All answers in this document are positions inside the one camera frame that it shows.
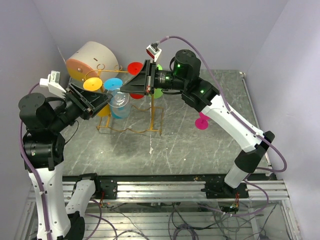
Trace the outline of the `white cylindrical container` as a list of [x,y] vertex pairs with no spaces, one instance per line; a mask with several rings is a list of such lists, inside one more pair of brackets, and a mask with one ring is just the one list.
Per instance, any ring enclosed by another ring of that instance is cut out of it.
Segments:
[[115,54],[103,44],[95,41],[86,42],[79,50],[66,60],[66,68],[71,78],[82,82],[84,79],[97,77],[97,70],[103,82],[115,78],[119,68]]

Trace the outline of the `red plastic wine glass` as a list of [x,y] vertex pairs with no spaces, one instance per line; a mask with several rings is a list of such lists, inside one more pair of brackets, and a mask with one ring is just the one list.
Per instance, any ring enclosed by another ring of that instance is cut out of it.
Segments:
[[[142,69],[143,64],[141,62],[131,62],[128,66],[127,66],[127,71],[133,75],[136,76]],[[139,100],[142,99],[144,97],[143,94],[137,94],[137,93],[130,93],[129,94],[133,99]]]

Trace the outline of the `yellow plastic wine glass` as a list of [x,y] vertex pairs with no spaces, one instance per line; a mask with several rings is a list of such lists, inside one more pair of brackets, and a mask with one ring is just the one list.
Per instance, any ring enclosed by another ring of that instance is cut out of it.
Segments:
[[[105,91],[103,87],[103,81],[99,77],[90,77],[83,83],[83,88],[91,92],[101,92]],[[98,117],[107,117],[111,113],[109,105],[106,105],[98,114]]]

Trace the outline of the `blue plastic wine glass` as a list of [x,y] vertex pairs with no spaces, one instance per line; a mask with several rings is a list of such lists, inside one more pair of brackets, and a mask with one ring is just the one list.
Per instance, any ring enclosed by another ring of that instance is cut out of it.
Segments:
[[113,88],[120,89],[122,85],[123,85],[123,81],[120,78],[116,78],[116,77],[106,80],[103,84],[107,92]]

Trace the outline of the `green plastic wine glass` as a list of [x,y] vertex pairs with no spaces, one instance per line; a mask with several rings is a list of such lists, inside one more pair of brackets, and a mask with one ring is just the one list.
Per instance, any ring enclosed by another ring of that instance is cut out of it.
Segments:
[[[157,68],[158,68],[159,70],[162,70],[162,69],[163,69],[160,64],[157,65]],[[161,88],[156,88],[156,89],[154,90],[154,94],[153,94],[154,99],[158,99],[158,98],[160,98],[160,97],[162,97],[162,96],[163,96],[162,89],[161,89]]]

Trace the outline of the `clear wine glass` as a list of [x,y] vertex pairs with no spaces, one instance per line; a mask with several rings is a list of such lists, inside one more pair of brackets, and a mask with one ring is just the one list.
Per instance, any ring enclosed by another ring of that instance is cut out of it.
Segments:
[[112,88],[107,93],[112,95],[109,105],[113,117],[127,118],[131,112],[130,95],[119,88]]

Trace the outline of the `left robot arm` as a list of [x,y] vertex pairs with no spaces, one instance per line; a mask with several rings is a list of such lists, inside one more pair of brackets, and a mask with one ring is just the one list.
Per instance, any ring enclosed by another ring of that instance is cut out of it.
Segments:
[[81,240],[85,211],[102,193],[96,173],[80,175],[69,202],[63,191],[64,148],[61,132],[77,119],[95,117],[112,94],[84,90],[69,84],[62,97],[30,91],[18,103],[20,154],[35,193],[39,240]]

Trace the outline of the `pink plastic wine glass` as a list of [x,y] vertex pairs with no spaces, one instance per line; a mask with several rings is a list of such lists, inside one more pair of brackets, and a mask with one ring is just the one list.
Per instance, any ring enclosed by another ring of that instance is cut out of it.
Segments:
[[209,126],[209,117],[204,115],[202,112],[199,113],[199,118],[195,120],[195,126],[199,130],[206,130]]

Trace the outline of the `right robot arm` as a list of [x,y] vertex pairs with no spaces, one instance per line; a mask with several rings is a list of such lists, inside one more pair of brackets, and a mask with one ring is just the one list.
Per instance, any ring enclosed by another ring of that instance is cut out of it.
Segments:
[[146,60],[141,71],[120,90],[139,95],[150,95],[155,89],[177,90],[188,106],[215,121],[232,136],[241,152],[220,186],[221,194],[231,198],[246,176],[256,170],[275,135],[258,129],[227,106],[219,90],[200,77],[201,61],[194,52],[179,50],[171,61],[173,69],[168,71],[160,70],[155,63]]

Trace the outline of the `aluminium mounting rail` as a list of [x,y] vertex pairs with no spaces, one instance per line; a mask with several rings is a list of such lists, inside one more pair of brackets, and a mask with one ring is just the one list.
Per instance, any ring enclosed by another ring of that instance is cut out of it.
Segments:
[[233,202],[243,201],[282,201],[289,194],[283,181],[242,182],[231,194],[218,193],[217,181],[117,181],[103,179],[101,191],[95,192],[91,180],[80,184],[80,191],[88,191],[96,199],[104,198],[109,203],[166,203],[166,202]]

